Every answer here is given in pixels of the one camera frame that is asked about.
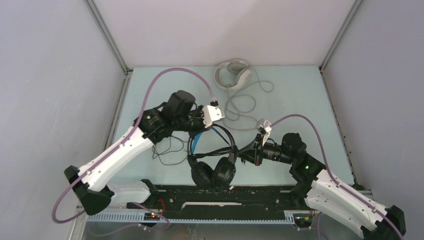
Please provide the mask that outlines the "white over-ear headphones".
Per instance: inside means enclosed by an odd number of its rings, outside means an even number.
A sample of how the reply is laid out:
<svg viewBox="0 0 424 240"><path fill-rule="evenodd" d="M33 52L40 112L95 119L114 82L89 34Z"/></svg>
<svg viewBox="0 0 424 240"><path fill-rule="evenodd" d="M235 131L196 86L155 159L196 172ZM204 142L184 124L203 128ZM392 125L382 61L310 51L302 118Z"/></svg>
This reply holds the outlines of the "white over-ear headphones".
<svg viewBox="0 0 424 240"><path fill-rule="evenodd" d="M221 79L221 71L226 71L232 77L230 82ZM248 63L241 59L233 59L221 63L214 71L216 86L225 92L237 92L241 90L251 79L253 72Z"/></svg>

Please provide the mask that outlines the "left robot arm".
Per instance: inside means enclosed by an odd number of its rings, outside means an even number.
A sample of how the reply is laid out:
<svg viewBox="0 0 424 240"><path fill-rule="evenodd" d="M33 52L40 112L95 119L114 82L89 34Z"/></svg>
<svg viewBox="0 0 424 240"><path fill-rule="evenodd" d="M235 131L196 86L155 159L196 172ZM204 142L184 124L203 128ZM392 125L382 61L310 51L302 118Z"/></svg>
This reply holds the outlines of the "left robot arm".
<svg viewBox="0 0 424 240"><path fill-rule="evenodd" d="M92 216L109 205L133 202L145 208L156 206L158 194L149 180L122 184L111 182L112 177L138 154L170 137L173 132L206 130L212 124L206 119L207 111L208 106L196 106L193 95L179 90L172 93L167 102L144 110L122 138L97 158L80 167L67 167L64 175L84 212Z"/></svg>

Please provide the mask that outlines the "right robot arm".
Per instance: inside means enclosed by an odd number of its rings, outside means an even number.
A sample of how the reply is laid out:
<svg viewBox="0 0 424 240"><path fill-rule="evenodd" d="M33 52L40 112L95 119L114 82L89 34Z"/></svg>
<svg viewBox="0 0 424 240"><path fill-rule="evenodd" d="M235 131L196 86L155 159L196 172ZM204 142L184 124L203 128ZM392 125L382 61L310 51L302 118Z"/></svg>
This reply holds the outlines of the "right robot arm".
<svg viewBox="0 0 424 240"><path fill-rule="evenodd" d="M238 156L256 166L263 160L289 164L289 173L297 182L291 190L291 204L297 209L315 209L363 240L401 240L406 234L405 215L399 207L386 207L330 174L328 167L307 153L298 133L285 134L281 144L262 143L258 133Z"/></svg>

